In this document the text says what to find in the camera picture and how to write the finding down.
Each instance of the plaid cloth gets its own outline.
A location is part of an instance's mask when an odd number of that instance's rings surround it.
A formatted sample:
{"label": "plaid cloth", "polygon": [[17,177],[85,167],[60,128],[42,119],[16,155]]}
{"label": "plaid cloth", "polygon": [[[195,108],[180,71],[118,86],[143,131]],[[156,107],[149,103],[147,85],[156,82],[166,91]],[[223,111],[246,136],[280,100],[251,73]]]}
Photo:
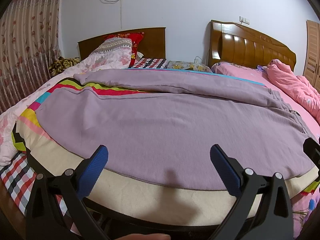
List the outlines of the plaid cloth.
{"label": "plaid cloth", "polygon": [[[36,176],[37,174],[28,164],[25,152],[18,152],[12,159],[11,164],[0,169],[0,177],[6,189],[24,216],[26,216],[27,213],[26,207]],[[56,198],[67,228],[70,229],[71,232],[80,235],[76,225],[73,223],[62,196],[56,195]],[[89,212],[100,225],[106,219],[105,216],[98,212],[93,210],[90,210]]]}
{"label": "plaid cloth", "polygon": [[167,60],[162,58],[142,58],[129,68],[165,68]]}
{"label": "plaid cloth", "polygon": [[28,165],[27,155],[18,152],[11,164],[0,170],[1,179],[20,211],[26,215],[33,182],[37,174]]}

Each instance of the carved wooden headboard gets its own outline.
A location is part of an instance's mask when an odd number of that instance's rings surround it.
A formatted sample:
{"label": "carved wooden headboard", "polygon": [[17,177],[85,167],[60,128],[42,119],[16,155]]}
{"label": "carved wooden headboard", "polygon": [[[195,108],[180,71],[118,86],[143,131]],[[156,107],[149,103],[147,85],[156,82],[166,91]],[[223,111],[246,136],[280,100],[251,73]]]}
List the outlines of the carved wooden headboard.
{"label": "carved wooden headboard", "polygon": [[275,58],[294,69],[296,54],[283,43],[237,23],[211,21],[209,67],[227,61],[256,68]]}

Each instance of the hand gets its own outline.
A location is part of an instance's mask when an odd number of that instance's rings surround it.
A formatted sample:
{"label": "hand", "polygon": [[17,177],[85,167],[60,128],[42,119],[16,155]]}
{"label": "hand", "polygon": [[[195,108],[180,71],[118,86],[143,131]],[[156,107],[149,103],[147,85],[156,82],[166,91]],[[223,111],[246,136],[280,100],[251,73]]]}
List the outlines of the hand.
{"label": "hand", "polygon": [[165,234],[151,234],[151,235],[131,234],[131,235],[120,237],[116,240],[171,240],[171,237]]}

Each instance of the wardrobe door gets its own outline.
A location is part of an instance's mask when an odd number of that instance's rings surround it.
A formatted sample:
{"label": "wardrobe door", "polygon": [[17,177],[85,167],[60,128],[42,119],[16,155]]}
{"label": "wardrobe door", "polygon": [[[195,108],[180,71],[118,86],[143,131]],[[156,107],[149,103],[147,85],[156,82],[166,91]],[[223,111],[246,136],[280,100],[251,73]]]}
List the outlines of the wardrobe door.
{"label": "wardrobe door", "polygon": [[319,77],[319,73],[316,75],[316,82],[315,82],[313,87],[318,91],[318,93],[320,93],[320,77]]}
{"label": "wardrobe door", "polygon": [[319,65],[320,37],[319,24],[307,20],[308,45],[307,57],[303,75],[309,80],[312,86],[315,86]]}

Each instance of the pillow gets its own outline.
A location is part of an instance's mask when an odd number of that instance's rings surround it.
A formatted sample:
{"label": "pillow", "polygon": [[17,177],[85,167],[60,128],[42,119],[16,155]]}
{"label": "pillow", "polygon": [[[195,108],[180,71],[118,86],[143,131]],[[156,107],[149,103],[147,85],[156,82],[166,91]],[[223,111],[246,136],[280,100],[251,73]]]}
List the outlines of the pillow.
{"label": "pillow", "polygon": [[132,40],[132,55],[129,67],[133,66],[137,57],[137,49],[140,41],[142,41],[144,33],[127,33],[127,34],[110,34],[105,36],[104,41],[111,38],[127,38]]}

